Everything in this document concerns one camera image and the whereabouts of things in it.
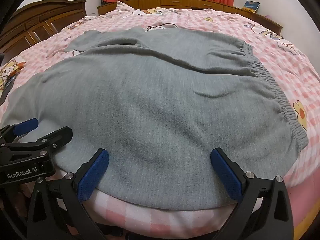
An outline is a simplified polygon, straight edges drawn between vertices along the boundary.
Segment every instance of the wooden cabinet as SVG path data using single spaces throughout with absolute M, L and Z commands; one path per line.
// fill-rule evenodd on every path
M 82 10 L 75 10 L 75 11 L 59 14 L 45 22 L 53 31 L 53 33 L 58 33 L 64 27 L 70 25 L 71 23 L 77 22 L 78 20 L 82 19 L 84 16 L 86 15 Z
M 248 19 L 251 19 L 264 27 L 272 30 L 280 35 L 282 26 L 271 21 L 262 15 L 248 12 L 236 7 L 227 6 L 221 3 L 216 3 L 207 0 L 124 0 L 122 1 L 135 9 L 151 9 L 156 7 L 176 8 L 176 9 L 213 9 L 215 11 L 224 11 L 228 13 L 240 14 Z M 98 6 L 99 15 L 111 12 L 116 9 L 116 2 L 107 5 Z
M 160 0 L 139 0 L 140 10 L 151 9 L 156 7 L 161 7 Z
M 44 0 L 17 10 L 0 33 L 2 65 L 86 16 L 85 0 Z
M 39 23 L 28 30 L 28 33 L 38 43 L 44 41 L 54 35 L 53 31 L 49 28 L 47 23 Z
M 161 0 L 161 6 L 184 6 L 184 7 L 189 7 L 191 5 L 190 0 Z
M 228 13 L 238 13 L 238 8 L 230 7 L 230 6 L 223 6 L 223 11 Z
M 248 19 L 250 19 L 251 18 L 251 13 L 250 12 L 247 12 L 247 11 L 245 11 L 245 10 L 238 10 L 238 14 L 240 14 L 240 15 L 242 15 L 243 17 L 246 17 L 246 18 L 248 18 Z
M 223 4 L 215 3 L 210 1 L 204 0 L 191 0 L 191 7 L 192 8 L 199 8 L 199 9 L 213 9 L 215 11 L 223 11 Z
M 126 0 L 124 3 L 136 10 L 139 9 L 139 0 Z
M 36 43 L 31 38 L 29 33 L 22 33 L 19 36 L 15 37 L 10 42 L 8 42 L 5 46 L 0 48 L 0 53 L 4 53 L 4 59 L 1 65 L 4 65 L 13 57 L 19 55 L 25 49 L 28 49 L 35 44 Z
M 108 12 L 114 11 L 116 9 L 116 7 L 117 7 L 117 3 L 113 2 L 113 3 L 110 3 L 110 4 L 98 6 L 97 8 L 98 8 L 99 15 L 103 15 L 103 14 L 106 14 Z

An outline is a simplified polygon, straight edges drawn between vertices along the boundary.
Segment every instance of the screw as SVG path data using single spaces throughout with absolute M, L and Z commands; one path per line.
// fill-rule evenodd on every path
M 42 177 L 39 177 L 38 179 L 37 179 L 37 182 L 38 183 L 41 183 L 43 181 L 43 178 Z
M 249 179 L 253 179 L 253 178 L 254 178 L 254 174 L 253 174 L 253 172 L 251 172 L 251 171 L 248 171 L 245 175 L 246 175 Z
M 283 181 L 283 179 L 282 179 L 281 176 L 276 176 L 276 180 L 277 180 L 278 182 L 282 182 L 282 181 Z
M 66 179 L 72 179 L 73 178 L 73 173 L 69 172 L 65 175 Z

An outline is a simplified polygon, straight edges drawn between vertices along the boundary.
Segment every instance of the bedspread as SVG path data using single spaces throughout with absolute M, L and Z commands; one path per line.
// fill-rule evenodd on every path
M 21 142 L 70 127 L 73 138 L 54 161 L 73 173 L 106 149 L 97 186 L 106 194 L 169 210 L 221 207 L 235 201 L 213 172 L 213 148 L 273 179 L 308 144 L 285 94 L 240 39 L 137 26 L 87 31 L 66 48 L 74 50 L 81 53 L 12 92 L 0 126 L 37 118 Z
M 63 50 L 71 40 L 87 30 L 117 31 L 138 25 L 152 29 L 156 26 L 161 28 L 164 24 L 174 24 L 190 30 L 229 34 L 253 46 L 254 55 L 286 94 L 308 135 L 308 146 L 301 151 L 299 158 L 284 178 L 286 185 L 298 185 L 317 169 L 320 161 L 320 78 L 308 58 L 298 48 L 261 25 L 236 14 L 211 9 L 156 8 L 146 11 L 148 13 L 135 11 L 119 3 L 117 10 L 102 16 L 85 17 L 79 21 L 78 27 L 67 27 L 50 39 L 25 50 L 20 56 L 25 59 L 26 64 L 13 89 L 65 57 L 72 57 L 76 52 L 66 53 Z M 6 110 L 8 100 L 10 95 L 0 107 L 0 116 Z M 316 204 L 316 194 L 314 196 L 313 201 Z M 229 205 L 204 211 L 163 211 L 126 203 L 98 190 L 85 205 L 91 208 L 95 215 L 98 214 L 97 220 L 100 219 L 100 222 L 108 221 L 137 233 L 167 238 L 197 236 L 217 230 L 233 209 L 233 205 Z M 307 212 L 294 215 L 295 226 L 304 219 Z

